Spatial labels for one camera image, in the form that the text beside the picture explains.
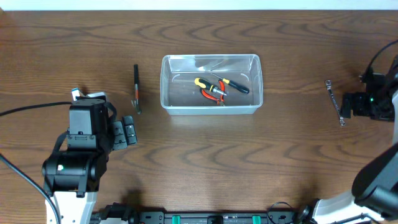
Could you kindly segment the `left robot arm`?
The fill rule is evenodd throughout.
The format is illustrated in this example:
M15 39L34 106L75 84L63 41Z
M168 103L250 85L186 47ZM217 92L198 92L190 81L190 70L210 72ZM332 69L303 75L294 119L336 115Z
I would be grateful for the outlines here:
M47 208L61 223L89 223L109 155L137 143L132 116L116 120L116 108L103 98L80 98L69 108L69 127L59 135L42 166Z

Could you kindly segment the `small black orange hammer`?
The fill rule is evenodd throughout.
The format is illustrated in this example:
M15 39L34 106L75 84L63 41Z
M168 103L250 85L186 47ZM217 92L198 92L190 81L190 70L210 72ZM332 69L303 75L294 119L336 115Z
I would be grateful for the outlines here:
M131 100L133 107L135 108L137 114L141 114L141 106L139 100L139 68L138 64L133 65L134 69L134 99Z

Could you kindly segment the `slim black yellow screwdriver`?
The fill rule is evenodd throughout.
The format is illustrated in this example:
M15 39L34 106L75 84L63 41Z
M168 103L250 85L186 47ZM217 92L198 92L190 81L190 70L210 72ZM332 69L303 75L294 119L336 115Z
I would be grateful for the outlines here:
M218 75L216 75L214 73L211 73L211 74L213 76L219 78L222 82L226 83L230 87L233 87L234 89L238 90L239 92L244 93L246 95L249 94L249 88L247 88L247 87L245 87L243 85L240 85L240 84L238 84L238 83L236 83L236 82L234 82L232 80L228 80L226 78L220 77L220 76L218 76Z

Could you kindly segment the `stubby yellow black screwdriver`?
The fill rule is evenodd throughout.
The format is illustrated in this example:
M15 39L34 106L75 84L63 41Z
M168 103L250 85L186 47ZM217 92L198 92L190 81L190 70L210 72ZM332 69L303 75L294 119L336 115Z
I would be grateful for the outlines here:
M208 90L213 93L221 93L222 95L226 96L227 94L221 90L217 85L210 83L208 80L204 78L196 78L194 83L202 89Z

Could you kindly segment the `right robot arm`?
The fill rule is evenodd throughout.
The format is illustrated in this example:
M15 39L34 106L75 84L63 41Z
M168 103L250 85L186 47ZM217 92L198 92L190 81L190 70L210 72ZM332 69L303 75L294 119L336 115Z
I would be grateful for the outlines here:
M364 92L346 93L338 108L340 120L365 116L397 123L397 59L387 74L368 67ZM397 219L397 130L392 146L360 170L350 191L316 200L296 217L297 223L363 223Z

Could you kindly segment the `red handled pliers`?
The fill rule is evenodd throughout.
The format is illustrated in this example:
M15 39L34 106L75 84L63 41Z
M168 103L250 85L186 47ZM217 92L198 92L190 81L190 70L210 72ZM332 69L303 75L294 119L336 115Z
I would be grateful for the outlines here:
M215 102L218 106L225 106L224 95L222 95L221 93L212 94L208 90L202 88L200 89L200 93L203 97Z

